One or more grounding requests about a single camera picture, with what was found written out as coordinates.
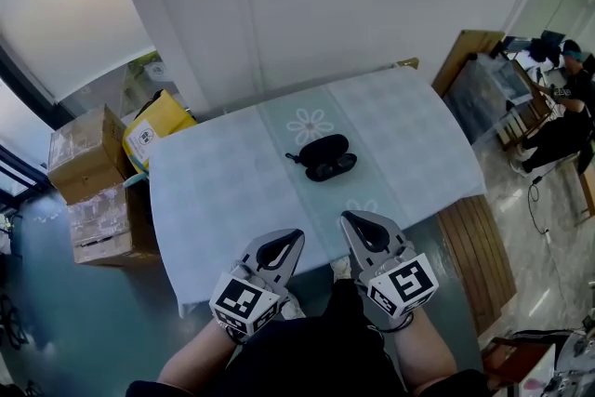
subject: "gray floor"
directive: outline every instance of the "gray floor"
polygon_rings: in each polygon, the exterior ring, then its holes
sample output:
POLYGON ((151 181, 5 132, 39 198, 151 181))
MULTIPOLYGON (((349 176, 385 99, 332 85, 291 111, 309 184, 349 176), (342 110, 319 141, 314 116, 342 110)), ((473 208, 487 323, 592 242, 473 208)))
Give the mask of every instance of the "gray floor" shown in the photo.
POLYGON ((474 149, 518 289, 480 343, 507 330, 580 327, 593 304, 587 281, 595 277, 595 218, 576 226, 586 202, 574 167, 564 165, 537 185, 539 201, 532 209, 537 226, 550 230, 548 244, 533 225, 527 192, 531 181, 551 166, 522 178, 509 168, 496 139, 474 149))
MULTIPOLYGON (((129 270, 75 265, 67 210, 56 193, 20 212, 15 247, 22 260, 0 258, 0 270, 2 292, 20 309, 30 344, 14 351, 3 340, 0 351, 22 388, 31 378, 48 396, 124 395, 130 381, 155 379, 165 361, 210 319, 206 305, 179 319, 160 264, 129 270)), ((430 319, 459 368, 480 368, 469 307, 435 218, 405 232, 427 254, 440 283, 425 305, 430 319)), ((308 315, 318 315, 331 284, 332 272, 324 267, 296 277, 290 288, 308 315)), ((366 304, 368 317, 383 325, 382 311, 366 304)), ((394 355, 394 349, 388 351, 394 355)))

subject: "shoe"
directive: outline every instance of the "shoe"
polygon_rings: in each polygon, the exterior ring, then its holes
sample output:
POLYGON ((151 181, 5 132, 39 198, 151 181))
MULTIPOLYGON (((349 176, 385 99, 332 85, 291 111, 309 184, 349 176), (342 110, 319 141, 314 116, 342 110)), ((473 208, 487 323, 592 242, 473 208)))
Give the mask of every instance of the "shoe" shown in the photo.
POLYGON ((529 175, 527 173, 527 171, 524 170, 524 167, 522 166, 522 162, 519 159, 517 159, 516 157, 511 157, 509 164, 510 164, 510 168, 514 172, 519 174, 520 176, 526 178, 529 175))
POLYGON ((519 161, 526 161, 529 159, 529 157, 531 157, 532 153, 531 150, 525 149, 522 146, 522 142, 519 142, 514 148, 514 155, 519 161))
POLYGON ((281 315, 286 321, 306 317, 304 311, 302 311, 301 307, 299 306, 298 299, 292 293, 289 293, 289 301, 286 301, 286 303, 281 308, 281 315))
POLYGON ((333 283, 336 283, 337 280, 351 279, 351 260, 349 257, 336 259, 330 265, 333 269, 333 283))

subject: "cardboard box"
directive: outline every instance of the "cardboard box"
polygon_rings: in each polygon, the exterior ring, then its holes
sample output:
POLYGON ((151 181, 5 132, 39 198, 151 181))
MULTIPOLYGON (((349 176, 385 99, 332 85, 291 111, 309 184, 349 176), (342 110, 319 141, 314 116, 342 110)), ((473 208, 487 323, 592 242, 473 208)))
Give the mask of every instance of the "cardboard box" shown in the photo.
POLYGON ((159 258, 146 184, 122 184, 69 205, 74 261, 124 267, 159 258))
POLYGON ((52 133, 48 173, 68 205, 124 182, 132 171, 122 148, 124 124, 107 106, 52 133))

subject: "person in black clothing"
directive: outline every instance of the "person in black clothing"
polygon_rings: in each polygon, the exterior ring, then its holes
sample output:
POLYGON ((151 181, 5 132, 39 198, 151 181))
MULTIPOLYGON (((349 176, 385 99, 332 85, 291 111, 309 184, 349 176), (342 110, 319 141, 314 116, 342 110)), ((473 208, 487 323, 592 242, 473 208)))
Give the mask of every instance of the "person in black clothing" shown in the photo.
MULTIPOLYGON (((322 316, 266 324, 229 365, 236 345, 213 320, 169 360, 158 382, 133 382, 126 397, 407 395, 347 268, 333 268, 336 282, 322 316)), ((410 325, 387 336, 411 395, 489 395, 483 374, 456 373, 453 355, 421 308, 410 325)))
POLYGON ((510 166, 523 176, 536 167, 580 151, 593 129, 595 84, 591 74, 583 69, 580 47, 567 40, 562 54, 568 75, 564 88, 547 88, 538 84, 533 84, 533 87, 560 103, 566 111, 562 118, 547 121, 535 135, 517 145, 510 166), (537 150, 527 159, 529 150, 534 148, 537 150))

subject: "checkered tablecloth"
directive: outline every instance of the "checkered tablecloth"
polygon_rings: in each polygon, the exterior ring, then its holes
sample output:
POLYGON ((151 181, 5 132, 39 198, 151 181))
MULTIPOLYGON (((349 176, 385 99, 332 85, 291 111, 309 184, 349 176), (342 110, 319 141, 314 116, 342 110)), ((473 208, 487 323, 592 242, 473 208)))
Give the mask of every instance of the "checkered tablecloth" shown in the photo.
POLYGON ((485 192, 482 171, 454 117, 407 67, 319 86, 185 129, 158 143, 150 168, 153 221, 181 309, 210 299, 221 272, 263 233, 303 230, 297 272, 307 271, 347 254, 337 226, 344 209, 375 211, 406 229, 485 192), (359 158, 347 174, 309 182, 305 169, 284 157, 337 132, 359 158))

